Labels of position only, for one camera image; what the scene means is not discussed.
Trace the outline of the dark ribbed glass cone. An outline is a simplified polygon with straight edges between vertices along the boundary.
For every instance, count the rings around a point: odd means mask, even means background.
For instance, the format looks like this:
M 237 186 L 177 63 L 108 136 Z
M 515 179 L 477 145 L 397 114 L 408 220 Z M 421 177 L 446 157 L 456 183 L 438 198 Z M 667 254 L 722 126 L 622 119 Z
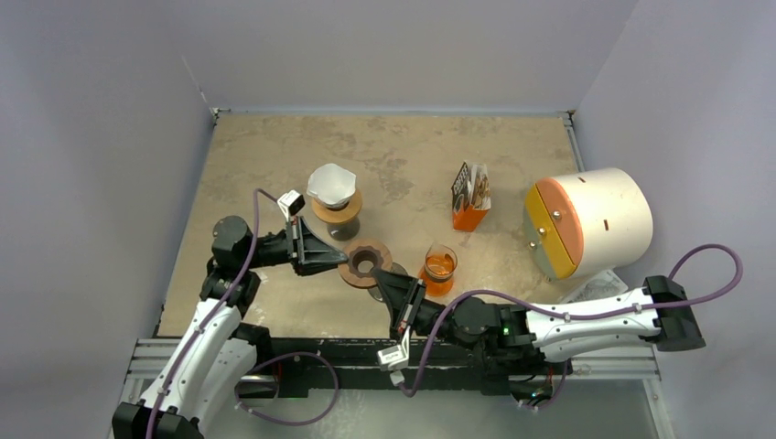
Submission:
M 411 283 L 406 269 L 398 262 L 392 264 L 389 272 L 391 273 L 390 276 L 384 278 L 383 281 L 378 281 L 375 286 L 367 289 L 369 295 L 381 303 L 384 300 L 383 294 L 387 294 L 394 301 L 404 298 Z

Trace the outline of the brown wooden round coaster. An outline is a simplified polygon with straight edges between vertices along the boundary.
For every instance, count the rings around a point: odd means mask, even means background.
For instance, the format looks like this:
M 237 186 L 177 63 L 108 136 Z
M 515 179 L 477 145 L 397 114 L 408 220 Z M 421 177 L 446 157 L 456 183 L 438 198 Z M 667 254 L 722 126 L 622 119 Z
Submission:
M 374 269 L 390 270 L 393 256 L 387 246 L 375 239 L 361 238 L 349 243 L 343 250 L 347 261 L 338 267 L 340 278 L 349 286 L 368 289 L 377 283 Z

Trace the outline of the wooden ring dripper stand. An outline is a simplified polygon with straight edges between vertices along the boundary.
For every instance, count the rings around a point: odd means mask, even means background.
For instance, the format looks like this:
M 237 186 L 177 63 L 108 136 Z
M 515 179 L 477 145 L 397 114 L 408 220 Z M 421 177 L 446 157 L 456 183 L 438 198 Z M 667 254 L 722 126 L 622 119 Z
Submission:
M 326 225 L 329 236 L 335 241 L 349 241 L 360 231 L 359 214 L 363 206 L 362 194 L 357 189 L 350 200 L 341 208 L 331 208 L 313 199 L 315 215 Z

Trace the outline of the white paper coffee filter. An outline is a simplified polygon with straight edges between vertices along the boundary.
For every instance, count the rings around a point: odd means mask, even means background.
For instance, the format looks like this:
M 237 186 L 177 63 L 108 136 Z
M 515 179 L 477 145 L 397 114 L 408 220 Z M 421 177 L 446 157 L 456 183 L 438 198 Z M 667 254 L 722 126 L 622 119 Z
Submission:
M 346 206 L 356 192 L 357 176 L 339 165 L 328 163 L 308 178 L 307 194 L 329 208 Z

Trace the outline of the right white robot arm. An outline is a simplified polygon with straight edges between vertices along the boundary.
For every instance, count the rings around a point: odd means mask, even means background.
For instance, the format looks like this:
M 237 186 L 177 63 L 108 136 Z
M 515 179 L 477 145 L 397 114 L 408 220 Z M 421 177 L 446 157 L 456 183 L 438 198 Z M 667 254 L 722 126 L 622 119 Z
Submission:
M 414 335 L 470 349 L 484 363 L 515 361 L 527 372 L 605 348 L 653 343 L 661 352 L 677 352 L 706 344 L 684 288 L 665 276 L 648 277 L 626 293 L 572 304 L 494 304 L 480 294 L 463 294 L 449 306 L 426 299 L 426 284 L 418 278 L 380 269 L 372 276 L 396 342 L 377 354 L 383 370 L 408 365 Z

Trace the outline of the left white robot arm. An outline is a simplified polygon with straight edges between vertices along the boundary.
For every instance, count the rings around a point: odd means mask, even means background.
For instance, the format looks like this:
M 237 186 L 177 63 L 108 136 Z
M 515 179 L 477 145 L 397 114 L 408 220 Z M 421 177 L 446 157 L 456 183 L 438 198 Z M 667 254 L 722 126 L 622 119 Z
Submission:
M 265 327 L 245 324 L 261 280 L 255 269 L 289 264 L 307 276 L 337 268 L 347 255 L 320 239 L 301 217 L 257 238 L 241 217 L 213 228 L 212 257 L 189 328 L 137 402 L 122 402 L 112 418 L 116 438 L 203 438 L 247 372 L 270 368 Z

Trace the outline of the amber glass carafe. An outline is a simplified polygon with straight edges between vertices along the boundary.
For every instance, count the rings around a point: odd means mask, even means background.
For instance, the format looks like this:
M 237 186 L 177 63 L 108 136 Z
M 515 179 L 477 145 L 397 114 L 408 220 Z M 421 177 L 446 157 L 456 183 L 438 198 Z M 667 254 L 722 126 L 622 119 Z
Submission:
M 458 256 L 448 246 L 432 244 L 419 271 L 419 278 L 426 285 L 426 296 L 442 297 L 450 293 L 454 284 L 454 272 Z

